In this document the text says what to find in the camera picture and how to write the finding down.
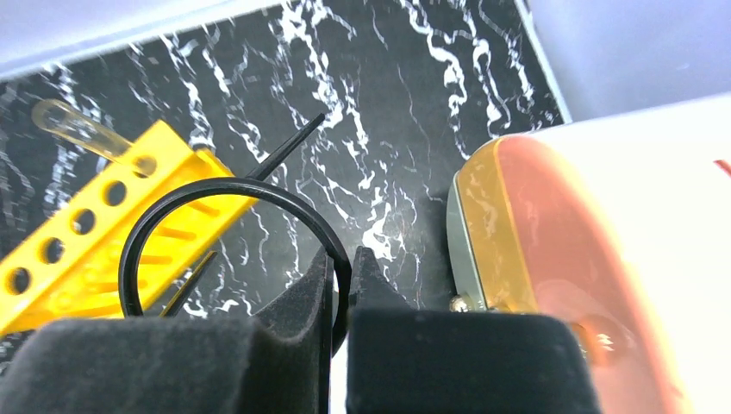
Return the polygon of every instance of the black foam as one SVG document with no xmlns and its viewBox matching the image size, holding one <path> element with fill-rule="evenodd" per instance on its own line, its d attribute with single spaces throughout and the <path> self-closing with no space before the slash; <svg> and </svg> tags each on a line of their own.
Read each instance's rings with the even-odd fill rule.
<svg viewBox="0 0 731 414">
<path fill-rule="evenodd" d="M 325 413 L 332 275 L 321 251 L 251 318 L 51 323 L 17 354 L 0 412 Z"/>
<path fill-rule="evenodd" d="M 550 317 L 355 309 L 349 414 L 599 413 L 571 331 Z"/>
<path fill-rule="evenodd" d="M 363 247 L 355 251 L 348 302 L 351 307 L 361 308 L 409 308 L 384 277 L 373 250 Z"/>
</svg>

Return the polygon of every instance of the red mark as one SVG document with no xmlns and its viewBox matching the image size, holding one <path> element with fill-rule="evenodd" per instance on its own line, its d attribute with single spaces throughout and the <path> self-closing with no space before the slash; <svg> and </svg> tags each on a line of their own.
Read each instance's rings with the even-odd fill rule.
<svg viewBox="0 0 731 414">
<path fill-rule="evenodd" d="M 731 176 L 731 164 L 728 164 L 728 161 L 725 160 L 716 160 L 714 161 L 716 165 L 718 165 L 723 171 L 726 172 L 729 176 Z"/>
</svg>

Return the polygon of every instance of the black table surface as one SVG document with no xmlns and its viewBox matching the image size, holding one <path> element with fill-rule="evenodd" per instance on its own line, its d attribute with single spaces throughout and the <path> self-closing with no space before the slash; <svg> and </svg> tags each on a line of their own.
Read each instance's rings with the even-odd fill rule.
<svg viewBox="0 0 731 414">
<path fill-rule="evenodd" d="M 453 175 L 492 138 L 561 123 L 512 1 L 261 10 L 0 83 L 0 257 L 107 164 L 33 125 L 30 110 L 45 98 L 130 140 L 162 119 L 239 176 L 326 114 L 270 182 L 316 206 L 350 255 L 373 248 L 420 308 L 444 308 L 454 294 L 445 234 Z M 189 317 L 255 312 L 306 271 L 318 243 L 257 204 L 212 248 L 221 254 L 186 304 Z M 28 335 L 2 339 L 0 372 Z"/>
</svg>

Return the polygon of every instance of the metal screw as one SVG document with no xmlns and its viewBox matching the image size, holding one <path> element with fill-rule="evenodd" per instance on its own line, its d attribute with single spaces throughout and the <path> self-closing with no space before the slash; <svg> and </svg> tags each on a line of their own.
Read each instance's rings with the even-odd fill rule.
<svg viewBox="0 0 731 414">
<path fill-rule="evenodd" d="M 465 298 L 457 295 L 449 302 L 449 310 L 452 312 L 469 312 L 472 310 L 472 307 Z"/>
</svg>

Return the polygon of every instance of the ruler hole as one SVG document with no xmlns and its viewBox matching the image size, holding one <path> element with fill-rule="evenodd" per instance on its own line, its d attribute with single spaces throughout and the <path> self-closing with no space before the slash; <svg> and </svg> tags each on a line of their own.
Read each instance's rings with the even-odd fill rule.
<svg viewBox="0 0 731 414">
<path fill-rule="evenodd" d="M 96 217 L 94 212 L 89 209 L 83 209 L 76 213 L 71 223 L 71 229 L 77 235 L 87 235 L 94 229 L 96 224 Z"/>
<path fill-rule="evenodd" d="M 158 163 L 155 160 L 155 158 L 149 156 L 149 155 L 143 155 L 141 157 L 137 157 L 134 159 L 134 166 L 136 166 L 139 169 L 139 172 L 135 172 L 134 175 L 141 179 L 146 179 L 147 177 L 153 175 L 155 170 L 158 167 Z"/>
<path fill-rule="evenodd" d="M 52 265 L 58 263 L 61 260 L 61 256 L 64 253 L 64 243 L 56 237 L 51 237 L 43 243 L 41 249 L 41 259 L 44 263 Z"/>
<path fill-rule="evenodd" d="M 30 287 L 30 272 L 28 269 L 18 267 L 10 272 L 6 281 L 8 290 L 13 295 L 20 295 Z"/>
<path fill-rule="evenodd" d="M 107 205 L 115 207 L 124 201 L 127 196 L 127 186 L 121 181 L 112 181 L 104 189 L 104 202 Z"/>
</svg>

